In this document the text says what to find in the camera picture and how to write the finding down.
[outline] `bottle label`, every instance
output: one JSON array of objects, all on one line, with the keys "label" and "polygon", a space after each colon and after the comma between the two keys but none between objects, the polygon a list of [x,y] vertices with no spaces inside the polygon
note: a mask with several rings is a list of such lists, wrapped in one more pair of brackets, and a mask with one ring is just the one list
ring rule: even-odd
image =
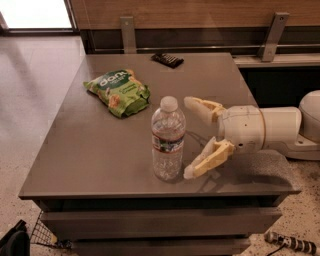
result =
[{"label": "bottle label", "polygon": [[177,140],[165,140],[153,134],[153,147],[162,153],[174,153],[183,147],[183,137],[184,136]]}]

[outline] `wooden panel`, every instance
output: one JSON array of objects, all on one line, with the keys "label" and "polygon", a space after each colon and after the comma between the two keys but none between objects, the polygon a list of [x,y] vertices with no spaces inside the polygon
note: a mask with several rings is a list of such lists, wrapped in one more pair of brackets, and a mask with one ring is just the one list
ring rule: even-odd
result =
[{"label": "wooden panel", "polygon": [[59,239],[229,236],[264,233],[277,208],[44,213],[42,222]]},{"label": "wooden panel", "polygon": [[275,12],[290,13],[287,26],[320,25],[319,0],[72,0],[80,29],[120,29],[121,16],[136,28],[269,26]]},{"label": "wooden panel", "polygon": [[80,256],[180,256],[180,255],[233,255],[248,248],[248,239],[181,239],[76,242],[73,251]]}]

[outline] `gray tabletop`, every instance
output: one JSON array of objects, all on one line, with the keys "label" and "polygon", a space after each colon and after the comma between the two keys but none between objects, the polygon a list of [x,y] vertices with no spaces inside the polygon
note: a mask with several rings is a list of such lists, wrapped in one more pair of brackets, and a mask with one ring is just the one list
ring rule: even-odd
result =
[{"label": "gray tabletop", "polygon": [[[185,96],[233,105],[256,105],[229,54],[175,54],[185,62],[170,69],[151,55],[86,56],[45,143],[23,185],[20,198],[122,198],[256,195],[296,191],[286,159],[273,151],[233,156],[195,180],[165,183],[152,170],[151,117],[160,99],[172,95],[187,120],[183,163],[188,165],[217,133],[183,106]],[[114,117],[83,81],[106,72],[132,69],[151,91],[147,109]]]}]

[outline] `black object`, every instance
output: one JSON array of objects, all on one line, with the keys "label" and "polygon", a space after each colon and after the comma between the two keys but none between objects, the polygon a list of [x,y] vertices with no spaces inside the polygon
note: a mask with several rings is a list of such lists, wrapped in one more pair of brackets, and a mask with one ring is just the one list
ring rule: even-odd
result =
[{"label": "black object", "polygon": [[0,240],[0,256],[30,256],[30,238],[26,222],[20,220]]},{"label": "black object", "polygon": [[308,254],[315,254],[317,252],[317,247],[313,242],[304,241],[304,240],[298,240],[294,237],[284,236],[280,235],[276,232],[268,232],[264,235],[265,241],[273,244],[280,245],[280,249],[284,247],[291,248],[298,252],[305,252]]},{"label": "black object", "polygon": [[153,55],[151,59],[163,65],[166,65],[170,68],[176,68],[184,61],[183,59],[179,59],[177,57],[174,57],[165,53],[157,53]]}]

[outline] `bright light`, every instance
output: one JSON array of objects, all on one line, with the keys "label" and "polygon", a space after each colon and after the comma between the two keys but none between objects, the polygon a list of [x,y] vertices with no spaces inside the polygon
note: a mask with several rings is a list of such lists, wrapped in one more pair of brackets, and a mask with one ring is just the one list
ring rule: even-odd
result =
[{"label": "bright light", "polygon": [[9,28],[71,28],[63,0],[0,0]]}]

